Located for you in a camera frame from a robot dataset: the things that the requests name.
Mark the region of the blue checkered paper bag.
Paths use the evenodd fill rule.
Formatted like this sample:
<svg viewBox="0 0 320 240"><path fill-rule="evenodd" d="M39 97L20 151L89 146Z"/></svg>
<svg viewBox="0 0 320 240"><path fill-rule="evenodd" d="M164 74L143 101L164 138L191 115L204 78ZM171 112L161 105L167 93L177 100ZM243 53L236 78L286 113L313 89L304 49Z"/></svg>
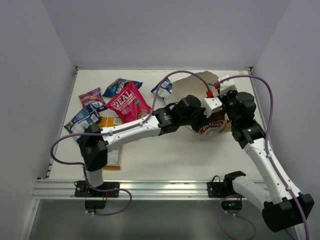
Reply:
<svg viewBox="0 0 320 240"><path fill-rule="evenodd" d="M207 82L210 90L213 92L213 95L217 96L218 91L213 87L213 84L218 81L218 78L219 78L218 75L209 71L198 72L197 75ZM204 98L207 97L206 91L207 91L207 88L200 79L198 79L194 75L189 75L188 77L185 77L173 82L171 101L178 102L182 98L188 95L193 95L197 97L200 101L202 101ZM191 132L193 132L193 135L197 136L197 134L192 130L190 126L187 126L186 128Z"/></svg>

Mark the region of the brown chocolate snack packet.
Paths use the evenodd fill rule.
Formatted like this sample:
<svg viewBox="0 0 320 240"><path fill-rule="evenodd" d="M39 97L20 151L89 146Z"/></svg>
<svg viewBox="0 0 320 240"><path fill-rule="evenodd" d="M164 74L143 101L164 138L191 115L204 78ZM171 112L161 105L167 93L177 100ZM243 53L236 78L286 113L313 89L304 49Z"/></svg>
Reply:
<svg viewBox="0 0 320 240"><path fill-rule="evenodd" d="M231 123L226 112L221 109L203 118L191 129L200 139L209 139L231 131Z"/></svg>

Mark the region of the blue white snack packet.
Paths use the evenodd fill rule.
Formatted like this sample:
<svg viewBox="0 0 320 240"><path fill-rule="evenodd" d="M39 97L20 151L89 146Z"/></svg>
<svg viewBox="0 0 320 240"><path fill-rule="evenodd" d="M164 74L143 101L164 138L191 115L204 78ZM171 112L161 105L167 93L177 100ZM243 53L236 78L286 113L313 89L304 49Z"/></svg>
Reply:
<svg viewBox="0 0 320 240"><path fill-rule="evenodd" d="M154 95L160 97L166 105L170 104L171 96L172 96L173 83L167 78L162 84L157 84L150 92Z"/></svg>

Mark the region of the pink snack packet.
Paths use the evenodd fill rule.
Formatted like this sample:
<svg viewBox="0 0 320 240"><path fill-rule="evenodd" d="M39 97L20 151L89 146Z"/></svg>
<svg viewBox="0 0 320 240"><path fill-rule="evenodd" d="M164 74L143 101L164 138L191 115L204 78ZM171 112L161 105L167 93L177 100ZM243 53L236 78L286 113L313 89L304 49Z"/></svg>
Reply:
<svg viewBox="0 0 320 240"><path fill-rule="evenodd" d="M151 112L151 107L133 82L129 82L106 106L114 111L123 123L141 119Z"/></svg>

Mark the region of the blue Doritos chip bag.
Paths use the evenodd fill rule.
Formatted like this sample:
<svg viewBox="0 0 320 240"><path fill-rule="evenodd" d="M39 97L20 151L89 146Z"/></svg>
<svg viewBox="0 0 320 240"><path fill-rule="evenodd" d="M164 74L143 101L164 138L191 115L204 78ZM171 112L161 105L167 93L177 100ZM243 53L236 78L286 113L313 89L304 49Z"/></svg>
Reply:
<svg viewBox="0 0 320 240"><path fill-rule="evenodd" d="M105 98L113 98L129 83L133 83L138 89L143 85L143 82L140 81L118 78L106 88L102 96Z"/></svg>

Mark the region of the orange snack packet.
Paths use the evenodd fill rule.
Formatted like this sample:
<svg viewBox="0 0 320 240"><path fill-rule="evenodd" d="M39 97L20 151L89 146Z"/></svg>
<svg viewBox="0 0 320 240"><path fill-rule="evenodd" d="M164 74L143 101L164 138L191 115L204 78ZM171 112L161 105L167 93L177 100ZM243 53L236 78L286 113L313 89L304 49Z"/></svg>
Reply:
<svg viewBox="0 0 320 240"><path fill-rule="evenodd" d="M105 127L116 127L121 125L123 122L119 117L101 117L100 122L98 122L98 127L100 129ZM116 148L107 153L107 164L103 167L104 170L115 170L121 169L120 160L120 148Z"/></svg>

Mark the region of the purple Fox's candy bag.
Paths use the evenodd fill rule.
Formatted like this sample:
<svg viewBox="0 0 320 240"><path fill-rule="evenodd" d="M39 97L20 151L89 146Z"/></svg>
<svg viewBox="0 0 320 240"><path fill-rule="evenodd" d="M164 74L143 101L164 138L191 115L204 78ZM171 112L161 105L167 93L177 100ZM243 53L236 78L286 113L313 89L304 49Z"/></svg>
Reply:
<svg viewBox="0 0 320 240"><path fill-rule="evenodd" d="M107 110L107 104L105 103L102 95L101 88L95 88L87 93L78 96L83 107L88 105L93 106L98 112Z"/></svg>

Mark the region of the dark blue snack packet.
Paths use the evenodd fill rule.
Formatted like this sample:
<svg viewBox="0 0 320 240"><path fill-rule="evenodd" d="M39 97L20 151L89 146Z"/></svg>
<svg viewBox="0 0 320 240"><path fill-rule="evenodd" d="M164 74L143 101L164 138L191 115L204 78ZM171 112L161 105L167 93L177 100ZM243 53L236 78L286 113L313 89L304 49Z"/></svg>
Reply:
<svg viewBox="0 0 320 240"><path fill-rule="evenodd" d="M84 133L92 124L101 121L101 116L92 104L84 106L66 125L64 128L70 133Z"/></svg>

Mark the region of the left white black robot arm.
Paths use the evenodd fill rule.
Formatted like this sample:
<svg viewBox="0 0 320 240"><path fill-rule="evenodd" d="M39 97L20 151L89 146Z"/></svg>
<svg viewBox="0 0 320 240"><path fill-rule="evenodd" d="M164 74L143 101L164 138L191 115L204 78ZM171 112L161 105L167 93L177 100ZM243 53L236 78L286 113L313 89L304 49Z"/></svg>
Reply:
<svg viewBox="0 0 320 240"><path fill-rule="evenodd" d="M108 163L108 152L140 139L173 133L181 126L198 130L211 113L205 99L200 101L188 95L129 123L104 130L100 130L97 124L91 125L79 142L88 181L87 192L95 197L103 193L103 167Z"/></svg>

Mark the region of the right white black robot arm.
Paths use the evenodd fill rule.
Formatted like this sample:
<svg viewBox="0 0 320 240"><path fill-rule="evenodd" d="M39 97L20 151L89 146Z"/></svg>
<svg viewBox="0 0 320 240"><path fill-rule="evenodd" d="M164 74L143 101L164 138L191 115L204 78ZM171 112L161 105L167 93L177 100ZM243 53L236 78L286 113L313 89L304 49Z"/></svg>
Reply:
<svg viewBox="0 0 320 240"><path fill-rule="evenodd" d="M261 211L265 224L273 232L305 225L314 200L290 180L272 152L265 131L255 120L254 96L231 90L218 98L230 120L233 138L251 158L267 187L263 189L242 171L235 171L224 176L223 192L247 198Z"/></svg>

